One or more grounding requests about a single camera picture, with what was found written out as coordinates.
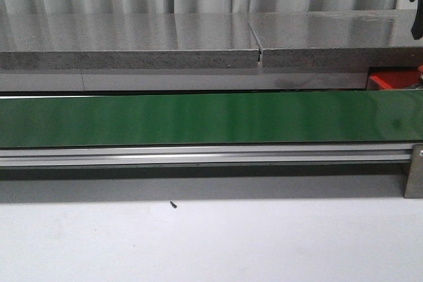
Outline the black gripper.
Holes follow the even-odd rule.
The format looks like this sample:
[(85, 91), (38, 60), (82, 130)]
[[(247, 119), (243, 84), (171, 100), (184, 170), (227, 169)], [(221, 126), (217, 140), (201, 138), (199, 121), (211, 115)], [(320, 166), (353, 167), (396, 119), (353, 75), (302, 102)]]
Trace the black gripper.
[(418, 1), (416, 15), (411, 28), (412, 37), (415, 40), (419, 40), (423, 36), (423, 11), (422, 11), (422, 0), (409, 0), (410, 2)]

